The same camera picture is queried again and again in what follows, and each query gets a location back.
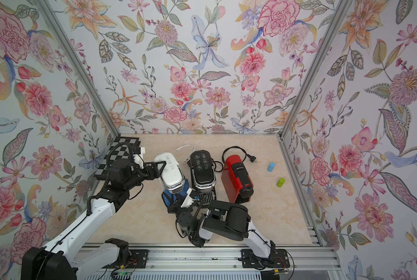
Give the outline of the black coffee machine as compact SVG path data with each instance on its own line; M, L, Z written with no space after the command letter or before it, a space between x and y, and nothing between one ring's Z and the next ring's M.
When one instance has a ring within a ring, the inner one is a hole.
M207 196L202 204L202 208L207 208L212 200L216 200L214 162L209 151L192 152L188 165L191 170L192 189L201 196Z

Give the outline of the black white chessboard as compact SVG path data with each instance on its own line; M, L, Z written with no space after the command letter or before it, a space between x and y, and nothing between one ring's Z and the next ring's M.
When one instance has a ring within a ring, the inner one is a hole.
M108 168L107 168L107 159L109 158L109 164L113 164L115 160L117 159L127 159L129 157L129 151L126 146L118 147L115 149L114 152L111 152L117 144L119 143L128 143L132 149L134 150L134 147L140 146L140 138L138 137L127 137L127 136L118 136L115 138L114 142L110 145L109 151L104 156L102 162L100 163L98 169L96 170L94 177L96 180L104 181L107 177Z

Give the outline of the white coffee machine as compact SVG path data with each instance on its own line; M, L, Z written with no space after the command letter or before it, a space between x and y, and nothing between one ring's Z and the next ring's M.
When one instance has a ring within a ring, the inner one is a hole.
M155 162L164 161L165 167L161 172L161 182L164 190L171 194L177 194L184 189L185 175L183 174L178 161L172 153L164 152L154 159Z

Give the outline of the blue microfiber cloth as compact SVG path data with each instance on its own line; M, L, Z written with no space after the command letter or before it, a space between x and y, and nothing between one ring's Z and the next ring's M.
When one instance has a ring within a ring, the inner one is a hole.
M172 194L168 190L164 190L162 192L161 198L169 214L175 213L176 209L181 207L187 196L188 190L188 188L184 188L182 191L176 194Z

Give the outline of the red coffee machine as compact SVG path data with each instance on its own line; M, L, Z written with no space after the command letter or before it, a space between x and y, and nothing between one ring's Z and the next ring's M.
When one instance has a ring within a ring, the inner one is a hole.
M230 203L250 202L254 194L254 185L239 155L229 156L221 175L222 183Z

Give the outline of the aluminium frame post left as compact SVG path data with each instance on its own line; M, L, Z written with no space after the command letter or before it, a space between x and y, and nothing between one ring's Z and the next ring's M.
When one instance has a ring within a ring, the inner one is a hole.
M39 13L44 17L48 27L52 29L51 32L55 39L57 39L59 46L63 49L67 58L70 60L74 73L87 89L90 99L95 104L96 109L100 112L100 115L106 124L106 128L115 137L120 136L121 133L119 132L119 129L116 128L116 125L110 117L108 110L105 108L91 78L89 77L87 71L83 68L79 55L75 52L52 7L48 1L35 0L34 3L39 10Z

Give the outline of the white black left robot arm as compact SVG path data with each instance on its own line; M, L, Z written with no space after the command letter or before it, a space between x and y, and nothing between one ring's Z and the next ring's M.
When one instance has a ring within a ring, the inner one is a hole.
M130 198L130 190L146 180L161 177L166 162L135 163L118 159L107 164L103 188L87 201L86 212L43 247L32 247L23 256L23 280L83 280L106 266L124 268L132 262L128 242L111 238L97 249L79 256L81 248L101 225Z

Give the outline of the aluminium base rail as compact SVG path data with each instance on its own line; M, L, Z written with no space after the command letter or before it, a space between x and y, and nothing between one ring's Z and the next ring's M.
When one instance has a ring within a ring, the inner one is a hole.
M343 280L336 253L328 247L286 247L273 268L253 268L245 248L153 246L134 248L139 262L106 266L90 280Z

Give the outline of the blue cylinder block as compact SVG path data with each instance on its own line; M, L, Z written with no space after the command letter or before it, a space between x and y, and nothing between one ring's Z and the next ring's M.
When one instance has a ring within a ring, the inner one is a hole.
M275 166L276 166L275 163L273 163L273 162L269 163L267 171L272 172L274 170Z

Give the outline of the aluminium frame post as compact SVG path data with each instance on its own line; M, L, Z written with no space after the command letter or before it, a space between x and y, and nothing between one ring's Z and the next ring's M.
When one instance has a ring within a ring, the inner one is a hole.
M67 58L70 60L74 73L87 89L90 99L95 104L96 109L100 112L100 115L106 124L106 128L115 137L120 136L121 133L119 132L119 129L116 128L116 125L110 117L108 110L105 108L91 78L89 77L87 71L83 68L79 55L75 52L52 7L48 1L35 0L34 3L39 10L39 13L44 17L48 27L52 29L51 32L55 39L57 39L59 46L63 49Z
M301 107L311 85L313 84L316 76L318 75L321 69L322 64L324 63L328 55L329 49L334 41L334 38L336 37L336 34L339 31L340 25L342 24L342 21L346 18L346 14L350 5L351 3L348 1L338 1L338 6L332 15L332 20L330 21L329 27L327 28L327 31L323 37L323 42L319 46L318 52L314 56L311 66L308 68L308 72L305 76L305 79L303 80L303 83L299 91L293 98L290 99L290 101L292 101L292 104L289 104L289 102L287 102L290 111L285 125L278 133L280 141L283 141L284 138L287 135L289 135L291 126L297 116L297 112Z

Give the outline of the aluminium frame post right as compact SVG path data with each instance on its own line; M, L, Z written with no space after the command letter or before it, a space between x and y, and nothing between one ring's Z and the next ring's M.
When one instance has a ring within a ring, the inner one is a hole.
M342 21L346 18L346 14L350 5L351 3L348 1L338 1L338 6L332 15L332 20L330 21L329 27L327 28L327 31L323 37L323 42L319 46L318 52L314 56L311 66L308 68L308 72L305 76L305 79L303 80L303 83L299 91L293 98L290 99L290 101L292 101L292 104L289 104L289 102L287 102L290 111L285 125L278 133L280 141L283 141L284 138L287 135L289 135L291 126L297 116L297 112L301 107L311 85L313 84L316 76L318 75L321 69L322 64L324 63L328 55L329 49L334 41L334 38L336 37L336 34L339 31L340 25L342 24Z

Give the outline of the green cylinder block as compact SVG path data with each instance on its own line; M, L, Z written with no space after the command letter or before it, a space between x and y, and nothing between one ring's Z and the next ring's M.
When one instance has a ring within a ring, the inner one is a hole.
M276 183L276 186L278 188L283 187L283 185L285 184L285 178L279 178L278 182Z

